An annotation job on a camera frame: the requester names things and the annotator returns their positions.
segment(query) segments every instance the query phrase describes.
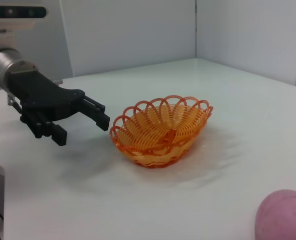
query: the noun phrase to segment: depth camera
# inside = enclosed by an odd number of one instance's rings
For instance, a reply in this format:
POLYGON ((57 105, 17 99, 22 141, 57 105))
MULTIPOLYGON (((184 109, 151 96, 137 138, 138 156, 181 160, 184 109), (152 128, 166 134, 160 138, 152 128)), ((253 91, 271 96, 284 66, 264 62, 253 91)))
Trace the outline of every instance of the depth camera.
POLYGON ((0 19, 43 19, 46 15, 42 6, 0 6, 0 19))
POLYGON ((0 31, 30 29, 47 15, 47 8, 39 3, 0 0, 0 31))

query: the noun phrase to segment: orange basket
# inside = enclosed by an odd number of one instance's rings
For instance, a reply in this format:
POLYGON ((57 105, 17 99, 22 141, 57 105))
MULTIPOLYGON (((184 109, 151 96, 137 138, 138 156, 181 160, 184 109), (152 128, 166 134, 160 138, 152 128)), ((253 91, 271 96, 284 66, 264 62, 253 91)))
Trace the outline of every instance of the orange basket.
POLYGON ((136 164, 152 169, 164 168, 175 164, 190 149, 212 110, 207 101, 191 96, 171 95, 140 101, 116 118, 110 137, 136 164))

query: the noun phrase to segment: table surface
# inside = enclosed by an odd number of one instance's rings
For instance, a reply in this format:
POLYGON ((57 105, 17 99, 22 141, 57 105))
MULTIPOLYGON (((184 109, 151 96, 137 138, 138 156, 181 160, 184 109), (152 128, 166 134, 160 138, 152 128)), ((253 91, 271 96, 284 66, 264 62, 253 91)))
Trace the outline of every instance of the table surface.
POLYGON ((296 190, 296 87, 202 59, 66 79, 114 120, 140 100, 208 100, 193 150, 164 169, 125 159, 76 114, 67 146, 35 139, 0 91, 5 240, 254 240, 261 201, 296 190))

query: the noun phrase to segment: pink object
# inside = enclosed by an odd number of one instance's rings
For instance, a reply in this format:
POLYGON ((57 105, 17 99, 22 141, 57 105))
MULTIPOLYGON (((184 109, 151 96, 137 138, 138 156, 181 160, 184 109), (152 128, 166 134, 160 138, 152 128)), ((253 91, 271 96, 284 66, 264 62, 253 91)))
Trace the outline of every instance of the pink object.
POLYGON ((296 240, 296 191, 267 196, 256 217, 256 240, 296 240))

